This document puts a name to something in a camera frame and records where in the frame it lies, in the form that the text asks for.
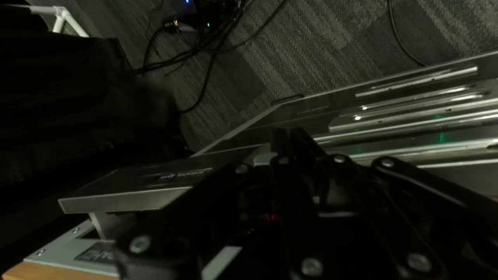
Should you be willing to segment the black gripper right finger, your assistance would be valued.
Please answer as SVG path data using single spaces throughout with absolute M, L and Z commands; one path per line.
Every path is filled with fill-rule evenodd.
M 321 174 L 325 151 L 302 127 L 290 132 L 291 166 L 301 174 Z

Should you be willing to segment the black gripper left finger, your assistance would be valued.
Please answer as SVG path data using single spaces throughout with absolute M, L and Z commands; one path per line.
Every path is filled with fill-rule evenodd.
M 271 166 L 279 169 L 288 169 L 291 165 L 291 152 L 288 132 L 285 129 L 274 129 L 271 132 L 271 151 L 274 152 Z

